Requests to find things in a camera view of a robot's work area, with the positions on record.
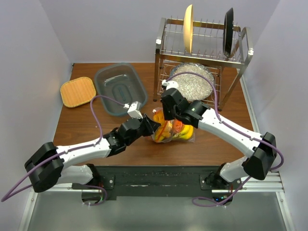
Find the clear zip top bag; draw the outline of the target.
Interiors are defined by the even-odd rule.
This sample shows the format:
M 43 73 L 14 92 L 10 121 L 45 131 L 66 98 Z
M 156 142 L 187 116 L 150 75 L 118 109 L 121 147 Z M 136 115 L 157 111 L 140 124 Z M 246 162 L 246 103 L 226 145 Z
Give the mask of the clear zip top bag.
M 160 127 L 151 136 L 156 143 L 167 143 L 171 141 L 194 142 L 194 127 L 185 125 L 179 120 L 165 120 L 163 108 L 158 107 L 152 110 L 153 121 L 160 124 Z

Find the orange fake fruit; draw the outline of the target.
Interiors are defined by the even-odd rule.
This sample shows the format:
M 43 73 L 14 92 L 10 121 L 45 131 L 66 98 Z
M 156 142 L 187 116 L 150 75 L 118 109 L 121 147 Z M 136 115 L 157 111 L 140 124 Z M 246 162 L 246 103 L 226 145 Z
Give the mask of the orange fake fruit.
M 178 121 L 178 120 L 174 120 L 174 123 L 173 123 L 173 131 L 175 133 L 179 133 L 181 132 L 182 130 L 182 127 L 183 127 L 183 123 Z

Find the orange fake food piece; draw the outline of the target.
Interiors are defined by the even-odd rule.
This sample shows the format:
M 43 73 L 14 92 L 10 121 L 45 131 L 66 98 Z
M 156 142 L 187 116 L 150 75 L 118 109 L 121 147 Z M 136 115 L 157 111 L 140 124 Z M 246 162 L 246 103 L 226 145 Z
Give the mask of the orange fake food piece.
M 164 119 L 164 114 L 162 111 L 156 112 L 153 116 L 153 120 L 157 123 L 164 124 L 165 119 Z

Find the yellow fake corn cob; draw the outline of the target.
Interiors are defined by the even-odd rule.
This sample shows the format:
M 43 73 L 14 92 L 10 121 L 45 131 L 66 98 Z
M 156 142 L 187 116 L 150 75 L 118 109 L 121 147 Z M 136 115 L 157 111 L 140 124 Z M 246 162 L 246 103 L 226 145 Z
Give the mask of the yellow fake corn cob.
M 154 134 L 155 142 L 162 142 L 171 137 L 172 121 L 164 121 Z

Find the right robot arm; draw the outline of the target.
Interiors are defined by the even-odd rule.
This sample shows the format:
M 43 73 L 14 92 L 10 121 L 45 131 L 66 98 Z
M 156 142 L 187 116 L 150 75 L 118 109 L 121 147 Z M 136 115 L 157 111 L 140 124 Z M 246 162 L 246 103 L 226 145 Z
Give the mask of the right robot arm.
M 165 120 L 176 119 L 210 132 L 228 142 L 243 153 L 243 157 L 222 164 L 212 182 L 226 189 L 236 179 L 250 176 L 264 180 L 277 157 L 276 138 L 267 132 L 264 135 L 245 129 L 201 101 L 188 102 L 175 88 L 167 89 L 161 96 Z

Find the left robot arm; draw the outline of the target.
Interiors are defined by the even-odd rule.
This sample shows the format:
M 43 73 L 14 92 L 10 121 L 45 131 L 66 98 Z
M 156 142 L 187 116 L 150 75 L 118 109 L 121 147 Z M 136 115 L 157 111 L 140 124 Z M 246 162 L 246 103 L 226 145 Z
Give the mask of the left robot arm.
M 52 142 L 47 142 L 25 163 L 32 187 L 37 193 L 44 192 L 56 185 L 65 167 L 119 154 L 138 138 L 153 135 L 159 127 L 160 123 L 143 114 L 140 119 L 128 119 L 101 139 L 74 147 L 66 146 L 60 153 L 57 152 L 58 147 Z

